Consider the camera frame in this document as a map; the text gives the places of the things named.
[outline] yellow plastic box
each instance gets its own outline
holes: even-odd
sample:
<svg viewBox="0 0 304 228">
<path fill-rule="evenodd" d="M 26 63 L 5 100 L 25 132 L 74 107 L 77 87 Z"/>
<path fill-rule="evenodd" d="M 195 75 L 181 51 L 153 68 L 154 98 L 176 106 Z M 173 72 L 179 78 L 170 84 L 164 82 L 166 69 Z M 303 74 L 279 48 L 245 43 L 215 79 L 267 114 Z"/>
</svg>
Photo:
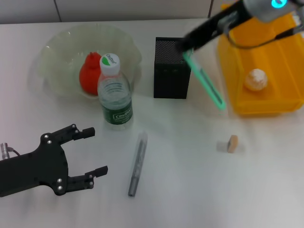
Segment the yellow plastic box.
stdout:
<svg viewBox="0 0 304 228">
<path fill-rule="evenodd" d="M 238 44 L 256 45 L 294 26 L 291 14 L 268 24 L 251 19 L 233 29 L 230 35 Z M 218 55 L 236 113 L 280 114 L 293 112 L 303 105 L 304 39 L 301 34 L 251 50 L 231 46 L 222 35 L 218 42 Z M 244 87 L 244 78 L 256 68 L 265 71 L 268 86 L 262 91 L 252 92 Z"/>
</svg>

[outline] clear plastic bowl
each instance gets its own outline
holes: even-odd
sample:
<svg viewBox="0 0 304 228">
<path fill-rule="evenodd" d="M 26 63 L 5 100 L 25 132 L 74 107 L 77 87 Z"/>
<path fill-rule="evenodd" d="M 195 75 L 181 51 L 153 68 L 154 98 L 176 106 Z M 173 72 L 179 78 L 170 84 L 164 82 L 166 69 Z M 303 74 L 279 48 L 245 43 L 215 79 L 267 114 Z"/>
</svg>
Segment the clear plastic bowl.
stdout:
<svg viewBox="0 0 304 228">
<path fill-rule="evenodd" d="M 84 24 L 54 36 L 41 50 L 38 74 L 45 78 L 52 91 L 60 96 L 96 99 L 82 90 L 79 71 L 90 52 L 119 56 L 121 70 L 132 83 L 142 55 L 130 35 L 105 24 Z"/>
</svg>

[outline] black speaker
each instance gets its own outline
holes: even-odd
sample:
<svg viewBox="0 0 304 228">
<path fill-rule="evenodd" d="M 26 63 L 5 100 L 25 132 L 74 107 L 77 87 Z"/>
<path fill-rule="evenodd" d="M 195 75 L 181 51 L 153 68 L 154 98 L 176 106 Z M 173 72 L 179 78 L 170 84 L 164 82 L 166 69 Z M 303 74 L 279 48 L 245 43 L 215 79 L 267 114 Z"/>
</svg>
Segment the black speaker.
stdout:
<svg viewBox="0 0 304 228">
<path fill-rule="evenodd" d="M 180 38 L 156 38 L 154 98 L 186 99 L 191 69 L 175 48 Z"/>
</svg>

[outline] mesh grille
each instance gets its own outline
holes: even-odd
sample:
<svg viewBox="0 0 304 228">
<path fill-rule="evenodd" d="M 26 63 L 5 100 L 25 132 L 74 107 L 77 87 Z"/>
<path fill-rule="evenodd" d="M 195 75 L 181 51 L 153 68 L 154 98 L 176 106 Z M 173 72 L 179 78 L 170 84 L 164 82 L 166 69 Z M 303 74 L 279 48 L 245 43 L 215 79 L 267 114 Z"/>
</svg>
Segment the mesh grille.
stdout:
<svg viewBox="0 0 304 228">
<path fill-rule="evenodd" d="M 155 47 L 156 64 L 182 64 L 182 54 L 175 48 L 173 40 L 157 40 Z"/>
</svg>

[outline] white bottle cap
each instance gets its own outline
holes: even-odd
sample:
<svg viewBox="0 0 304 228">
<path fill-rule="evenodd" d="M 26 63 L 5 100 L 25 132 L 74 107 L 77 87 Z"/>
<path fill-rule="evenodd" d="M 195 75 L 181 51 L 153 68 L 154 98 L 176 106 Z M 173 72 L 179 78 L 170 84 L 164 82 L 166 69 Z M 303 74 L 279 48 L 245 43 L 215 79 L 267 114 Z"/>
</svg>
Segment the white bottle cap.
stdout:
<svg viewBox="0 0 304 228">
<path fill-rule="evenodd" d="M 120 70 L 120 60 L 115 54 L 108 53 L 100 58 L 101 72 L 105 76 L 118 75 Z"/>
</svg>

